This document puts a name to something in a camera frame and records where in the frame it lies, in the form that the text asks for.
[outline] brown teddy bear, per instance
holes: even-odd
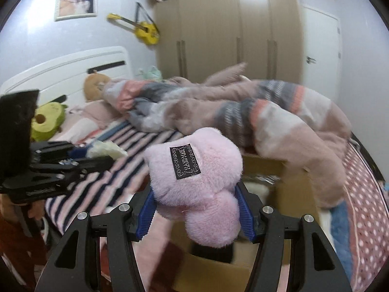
[[[97,73],[95,70],[88,75],[84,82],[84,95],[87,102],[97,101],[103,98],[103,88],[110,81],[110,77]]]

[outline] avocado plush toy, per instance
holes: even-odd
[[[65,121],[66,105],[50,102],[40,106],[35,111],[31,123],[31,137],[36,142],[49,140]]]

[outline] door handle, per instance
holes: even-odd
[[[241,55],[241,43],[240,43],[240,37],[237,37],[237,63],[242,62],[242,55]]]
[[[316,59],[307,56],[307,64],[316,64]]]
[[[184,40],[181,40],[181,54],[182,54],[182,73],[184,75],[184,78],[188,79],[188,67],[186,62],[186,45]]]
[[[177,41],[177,59],[178,59],[178,68],[180,71],[180,77],[184,77],[182,72],[182,55],[181,55],[181,42]]]
[[[267,41],[268,47],[268,65],[267,65],[267,76],[268,80],[274,80],[277,78],[277,57],[278,47],[275,40]]]

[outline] stuffed animal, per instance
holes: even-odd
[[[103,88],[110,81],[110,77],[97,73],[95,70],[88,75],[84,82],[84,95],[87,102],[103,98]]]
[[[36,142],[49,140],[65,121],[66,105],[50,102],[38,107],[31,123],[31,138]]]
[[[193,241],[203,246],[231,244],[240,230],[234,196],[243,161],[240,151],[214,128],[201,128],[144,152],[157,211],[184,219]]]

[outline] polka dot fabric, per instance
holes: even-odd
[[[388,207],[363,158],[349,145],[343,162],[353,255],[353,291],[365,291],[389,258]]]

